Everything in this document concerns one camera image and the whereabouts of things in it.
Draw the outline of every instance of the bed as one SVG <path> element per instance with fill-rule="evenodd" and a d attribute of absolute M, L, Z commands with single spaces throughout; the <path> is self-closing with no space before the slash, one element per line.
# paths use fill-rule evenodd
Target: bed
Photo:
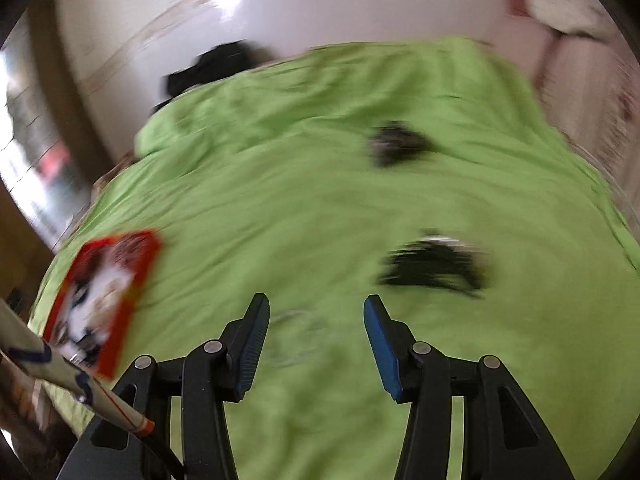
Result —
<path fill-rule="evenodd" d="M 389 120 L 434 152 L 377 168 L 367 139 Z M 42 332 L 83 243 L 137 229 L 163 248 L 119 374 L 140 354 L 186 355 L 266 293 L 254 387 L 227 409 L 241 478 L 392 477 L 408 407 L 388 398 L 370 352 L 373 293 L 446 355 L 499 356 L 578 480 L 624 442 L 640 412 L 640 248 L 509 61 L 464 38 L 317 48 L 181 96 L 140 131 L 136 155 L 57 254 L 30 325 Z M 425 228 L 487 252 L 481 298 L 378 284 L 386 254 Z M 87 410 L 50 394 L 81 432 Z"/>

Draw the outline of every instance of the silver screw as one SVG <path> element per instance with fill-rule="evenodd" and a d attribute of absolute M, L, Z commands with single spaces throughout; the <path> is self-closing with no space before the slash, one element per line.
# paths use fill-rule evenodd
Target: silver screw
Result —
<path fill-rule="evenodd" d="M 425 343 L 424 341 L 416 341 L 412 346 L 414 352 L 417 354 L 425 355 L 431 352 L 431 345 L 429 343 Z"/>
<path fill-rule="evenodd" d="M 487 355 L 484 359 L 482 359 L 482 362 L 484 363 L 484 366 L 493 370 L 500 367 L 500 359 L 498 359 L 495 355 Z"/>
<path fill-rule="evenodd" d="M 151 357 L 149 357 L 148 355 L 141 355 L 139 358 L 136 359 L 136 362 L 133 363 L 133 365 L 138 370 L 144 370 L 145 368 L 149 368 L 150 364 L 151 364 Z"/>
<path fill-rule="evenodd" d="M 204 351 L 207 354 L 215 354 L 216 352 L 220 352 L 222 350 L 222 343 L 216 339 L 213 341 L 207 341 L 204 343 Z"/>

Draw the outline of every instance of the green bedsheet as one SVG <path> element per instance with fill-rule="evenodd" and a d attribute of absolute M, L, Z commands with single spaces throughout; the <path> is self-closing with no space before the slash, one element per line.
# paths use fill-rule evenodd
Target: green bedsheet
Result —
<path fill-rule="evenodd" d="M 389 120 L 436 153 L 374 167 L 367 137 Z M 640 250 L 507 61 L 462 38 L 319 48 L 188 92 L 136 151 L 55 258 L 31 326 L 43 329 L 84 242 L 142 228 L 164 248 L 119 373 L 140 354 L 186 355 L 266 293 L 254 387 L 227 406 L 241 478 L 392 478 L 408 406 L 376 370 L 362 323 L 372 293 L 447 355 L 499 356 L 578 480 L 620 448 L 640 412 Z M 423 228 L 490 254 L 482 299 L 376 283 L 385 255 Z M 53 395 L 81 431 L 88 412 Z M 456 424 L 450 478 L 459 410 Z"/>

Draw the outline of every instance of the red frame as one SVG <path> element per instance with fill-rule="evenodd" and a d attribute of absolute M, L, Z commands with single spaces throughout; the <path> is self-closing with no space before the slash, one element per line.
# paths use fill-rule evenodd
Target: red frame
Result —
<path fill-rule="evenodd" d="M 145 283 L 149 269 L 156 259 L 161 246 L 158 237 L 153 231 L 136 231 L 122 233 L 118 235 L 107 236 L 104 238 L 97 238 L 85 243 L 78 251 L 78 254 L 76 254 L 71 267 L 69 267 L 69 270 L 66 273 L 65 279 L 62 281 L 62 284 L 58 289 L 58 294 L 55 301 L 53 302 L 49 317 L 47 317 L 47 323 L 44 327 L 44 332 L 42 333 L 43 339 L 49 342 L 51 334 L 53 332 L 53 327 L 55 326 L 58 319 L 60 309 L 62 309 L 62 305 L 65 301 L 66 294 L 68 293 L 69 287 L 74 282 L 73 277 L 76 273 L 78 261 L 81 260 L 81 257 L 90 249 L 113 245 L 117 240 L 127 235 L 142 236 L 145 239 L 145 247 L 140 260 L 138 261 L 136 269 L 134 270 L 131 284 L 122 294 L 122 299 L 120 300 L 120 304 L 118 305 L 118 311 L 113 318 L 109 338 L 107 339 L 107 342 L 102 346 L 102 350 L 100 351 L 100 355 L 98 356 L 98 361 L 96 362 L 95 366 L 89 370 L 92 374 L 107 379 L 113 379 L 113 374 L 118 361 L 118 356 L 120 354 L 120 349 L 122 348 L 122 340 L 124 339 L 127 328 L 129 327 L 129 319 L 131 317 L 131 314 L 133 313 L 136 301 L 140 298 L 140 294 L 142 293 L 142 286 Z"/>

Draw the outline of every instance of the black cloth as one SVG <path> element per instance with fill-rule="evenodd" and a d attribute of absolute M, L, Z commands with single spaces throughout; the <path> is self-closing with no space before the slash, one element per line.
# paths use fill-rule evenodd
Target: black cloth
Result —
<path fill-rule="evenodd" d="M 154 111 L 157 112 L 192 86 L 218 81 L 254 66 L 250 51 L 242 41 L 219 45 L 202 54 L 193 66 L 166 76 L 166 93 L 171 98 L 159 104 Z"/>

